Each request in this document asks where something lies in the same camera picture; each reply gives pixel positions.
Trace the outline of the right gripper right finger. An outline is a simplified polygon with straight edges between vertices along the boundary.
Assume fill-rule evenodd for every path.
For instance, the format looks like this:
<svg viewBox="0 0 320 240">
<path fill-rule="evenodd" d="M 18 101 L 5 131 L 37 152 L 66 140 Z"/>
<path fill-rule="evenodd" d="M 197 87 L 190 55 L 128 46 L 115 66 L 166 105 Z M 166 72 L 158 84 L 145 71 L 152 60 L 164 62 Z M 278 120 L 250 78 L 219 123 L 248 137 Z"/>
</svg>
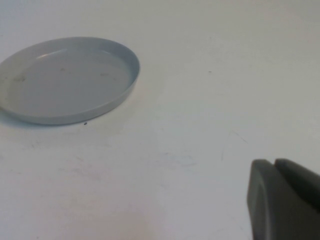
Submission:
<svg viewBox="0 0 320 240">
<path fill-rule="evenodd" d="M 276 159 L 274 166 L 293 188 L 294 192 L 319 213 L 320 175 L 284 158 Z"/>
</svg>

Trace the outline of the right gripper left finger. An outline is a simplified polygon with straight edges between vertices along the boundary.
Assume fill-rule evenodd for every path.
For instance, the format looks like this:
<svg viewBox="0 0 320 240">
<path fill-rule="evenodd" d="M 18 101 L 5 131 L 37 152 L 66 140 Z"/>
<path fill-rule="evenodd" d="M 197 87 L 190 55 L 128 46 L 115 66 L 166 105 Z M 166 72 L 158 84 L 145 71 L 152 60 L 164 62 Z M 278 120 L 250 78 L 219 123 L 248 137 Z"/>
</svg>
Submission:
<svg viewBox="0 0 320 240">
<path fill-rule="evenodd" d="M 318 240 L 320 212 L 303 201 L 271 163 L 251 164 L 247 191 L 255 240 Z"/>
</svg>

